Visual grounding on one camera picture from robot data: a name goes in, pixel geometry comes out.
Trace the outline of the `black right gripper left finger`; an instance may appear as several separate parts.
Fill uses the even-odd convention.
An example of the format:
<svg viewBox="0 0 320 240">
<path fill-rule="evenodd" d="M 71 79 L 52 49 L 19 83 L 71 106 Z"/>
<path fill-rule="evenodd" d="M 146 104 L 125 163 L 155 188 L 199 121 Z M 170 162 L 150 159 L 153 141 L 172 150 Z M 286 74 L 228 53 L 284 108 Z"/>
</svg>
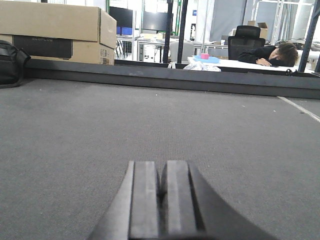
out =
<svg viewBox="0 0 320 240">
<path fill-rule="evenodd" d="M 130 161 L 107 211 L 89 240 L 156 240 L 160 237 L 158 173 L 153 161 Z"/>
</svg>

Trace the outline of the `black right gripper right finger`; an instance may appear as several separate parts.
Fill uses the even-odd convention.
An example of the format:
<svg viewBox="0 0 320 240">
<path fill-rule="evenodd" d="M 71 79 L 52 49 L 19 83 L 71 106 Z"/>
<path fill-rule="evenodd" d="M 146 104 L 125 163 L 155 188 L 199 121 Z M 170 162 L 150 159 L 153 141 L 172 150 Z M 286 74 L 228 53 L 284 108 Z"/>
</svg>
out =
<svg viewBox="0 0 320 240">
<path fill-rule="evenodd" d="M 182 160 L 166 162 L 161 176 L 164 233 L 172 240 L 273 240 L 238 213 Z"/>
</svg>

